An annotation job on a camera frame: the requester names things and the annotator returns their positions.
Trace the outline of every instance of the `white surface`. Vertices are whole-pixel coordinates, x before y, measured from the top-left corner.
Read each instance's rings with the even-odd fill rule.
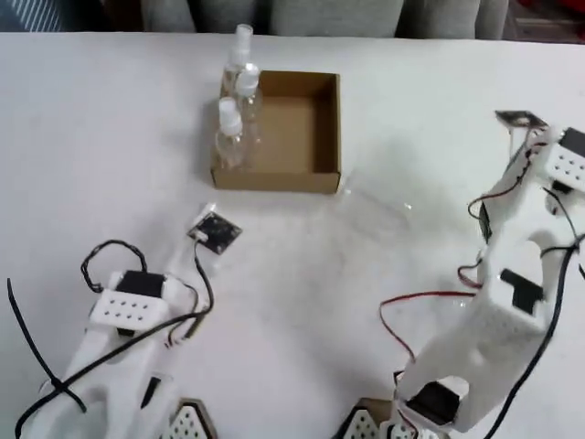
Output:
[[[456,266],[473,261],[480,240],[466,202],[493,185],[508,158],[493,110],[528,108],[585,129],[585,48],[254,38],[262,69],[341,73],[345,175],[360,164],[384,183],[381,196],[410,204],[408,229],[400,209],[360,217],[344,200],[339,211],[355,216],[332,223],[329,198],[209,186],[209,108],[232,40],[0,36],[0,274],[12,277],[40,351],[62,372],[96,298],[79,273],[83,257],[121,238],[162,271],[200,203],[218,200],[244,233],[213,279],[217,308],[171,351],[170,370],[187,396],[205,402],[222,438],[329,437],[359,397],[389,397],[391,372],[406,361],[378,322],[378,302],[459,288]],[[348,233],[355,220],[377,224],[385,239]],[[105,281],[135,264],[109,249],[90,269]],[[569,285],[558,335],[498,437],[585,428],[575,392],[585,338],[572,337],[583,331],[585,296],[574,269]],[[2,297],[0,436],[11,437],[45,376]],[[387,318],[418,351],[455,305],[423,301]],[[483,437],[493,419],[465,437]]]

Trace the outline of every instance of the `grey chair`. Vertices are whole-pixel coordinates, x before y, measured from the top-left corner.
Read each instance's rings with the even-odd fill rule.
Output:
[[[499,39],[508,0],[188,0],[198,29],[323,37]]]

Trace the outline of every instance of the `red wire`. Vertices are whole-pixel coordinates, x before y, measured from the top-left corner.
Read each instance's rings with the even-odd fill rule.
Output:
[[[475,293],[461,293],[458,291],[427,291],[424,293],[404,294],[404,295],[399,295],[397,297],[393,297],[391,299],[388,299],[388,300],[381,302],[379,309],[378,309],[378,313],[380,316],[380,320],[382,321],[382,325],[384,325],[384,327],[390,333],[390,335],[393,336],[396,339],[396,341],[398,341],[400,343],[400,345],[402,345],[402,347],[407,350],[407,352],[409,353],[410,359],[412,360],[412,362],[414,362],[414,361],[416,361],[416,356],[414,355],[414,352],[412,351],[410,346],[407,344],[407,342],[404,341],[396,332],[394,332],[394,330],[389,326],[388,323],[386,323],[386,320],[384,319],[384,316],[382,315],[382,308],[386,305],[391,305],[391,304],[394,304],[396,302],[401,302],[404,300],[415,299],[417,297],[474,297],[474,296],[475,296]]]
[[[480,263],[482,263],[481,259],[478,262],[476,262],[474,265],[462,265],[461,267],[459,267],[457,269],[457,276],[459,277],[459,280],[461,281],[461,283],[463,285],[465,285],[469,288],[474,288],[476,290],[482,289],[484,284],[480,284],[479,282],[473,281],[472,279],[467,277],[465,274],[463,274],[463,270],[472,270],[474,268],[477,268],[477,267],[479,267]]]

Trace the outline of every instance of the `cardboard box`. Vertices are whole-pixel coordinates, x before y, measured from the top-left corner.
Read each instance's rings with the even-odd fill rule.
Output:
[[[222,169],[214,150],[215,187],[334,194],[341,177],[339,75],[266,70],[260,86],[262,144],[245,170]]]

